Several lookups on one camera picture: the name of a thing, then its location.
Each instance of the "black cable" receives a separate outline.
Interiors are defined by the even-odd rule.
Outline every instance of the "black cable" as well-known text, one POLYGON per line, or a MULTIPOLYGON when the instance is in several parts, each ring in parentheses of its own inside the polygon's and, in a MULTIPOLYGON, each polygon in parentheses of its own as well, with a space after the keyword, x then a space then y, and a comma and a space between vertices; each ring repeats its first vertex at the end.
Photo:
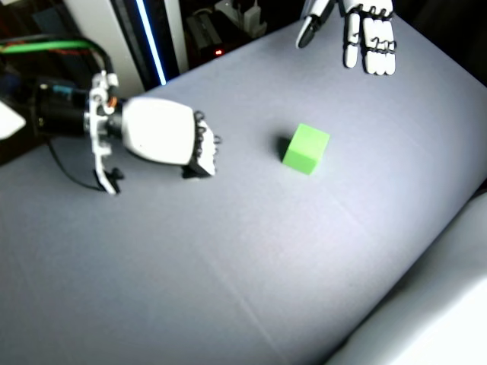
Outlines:
POLYGON ((66 170, 66 168, 64 168, 64 166, 62 165, 62 162, 59 159, 59 156, 56 153, 56 150, 54 149, 53 144, 51 143, 51 141, 48 138, 44 138, 44 140, 46 141, 47 147, 49 148, 49 152, 53 156, 54 161, 58 165, 59 169, 66 175, 66 177, 68 177, 68 179, 70 179, 75 184, 78 184, 79 186, 82 186, 82 187, 84 187, 86 189, 95 190, 97 192, 103 192, 104 191, 104 190, 102 190, 102 188, 100 188, 98 186, 92 186, 92 185, 85 184, 84 182, 81 182, 78 179, 76 179, 75 177, 73 177, 73 175, 71 175, 66 170))
POLYGON ((79 36, 77 34, 36 34, 34 36, 20 36, 15 38, 7 38, 0 40, 2 43, 41 43, 41 42, 51 42, 56 40, 83 40, 90 43, 91 47, 100 55, 103 60, 105 70, 108 74, 114 73, 113 64, 108 53, 100 46, 84 36, 79 36))

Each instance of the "gray table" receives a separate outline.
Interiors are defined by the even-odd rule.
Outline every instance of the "gray table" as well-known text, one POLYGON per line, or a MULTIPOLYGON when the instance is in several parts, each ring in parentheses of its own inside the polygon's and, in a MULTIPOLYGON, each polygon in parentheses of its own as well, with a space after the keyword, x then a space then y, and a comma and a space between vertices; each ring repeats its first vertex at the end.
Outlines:
MULTIPOLYGON (((0 170, 0 363, 315 364, 487 177, 487 91, 400 19, 393 77, 341 63, 335 13, 153 90, 204 110, 219 174, 116 150, 117 198, 46 148, 0 170), (331 134, 314 176, 279 162, 298 123, 331 134)), ((83 141, 58 140, 91 179, 83 141)))

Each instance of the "green cube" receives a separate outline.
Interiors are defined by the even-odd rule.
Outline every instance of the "green cube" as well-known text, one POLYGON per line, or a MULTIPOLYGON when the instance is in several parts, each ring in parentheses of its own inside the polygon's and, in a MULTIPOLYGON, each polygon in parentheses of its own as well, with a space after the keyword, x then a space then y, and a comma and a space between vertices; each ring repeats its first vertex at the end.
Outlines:
POLYGON ((305 124, 300 124, 289 144, 282 163, 310 175, 321 161, 329 135, 305 124))

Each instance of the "led light strip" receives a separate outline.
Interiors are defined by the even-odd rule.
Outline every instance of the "led light strip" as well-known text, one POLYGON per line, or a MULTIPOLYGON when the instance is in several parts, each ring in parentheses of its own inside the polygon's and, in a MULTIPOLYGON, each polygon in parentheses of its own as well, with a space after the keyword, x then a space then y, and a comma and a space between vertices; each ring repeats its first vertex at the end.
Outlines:
POLYGON ((161 85, 166 84, 166 77, 164 76, 164 70, 162 69, 161 59, 159 58, 158 48, 155 45, 154 36, 152 35, 151 24, 149 23, 149 18, 147 12, 145 11, 144 0, 136 0, 138 12, 140 13, 140 18, 144 24, 144 31, 151 47, 152 58, 154 59, 155 68, 158 70, 159 79, 161 80, 161 85))

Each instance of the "cube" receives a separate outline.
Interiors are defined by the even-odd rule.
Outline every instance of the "cube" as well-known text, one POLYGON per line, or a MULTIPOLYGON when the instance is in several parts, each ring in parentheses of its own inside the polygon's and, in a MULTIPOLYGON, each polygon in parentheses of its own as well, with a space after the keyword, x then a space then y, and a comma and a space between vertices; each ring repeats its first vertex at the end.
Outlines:
POLYGON ((305 124, 300 124, 282 160, 284 165, 310 175, 323 157, 329 135, 305 124))

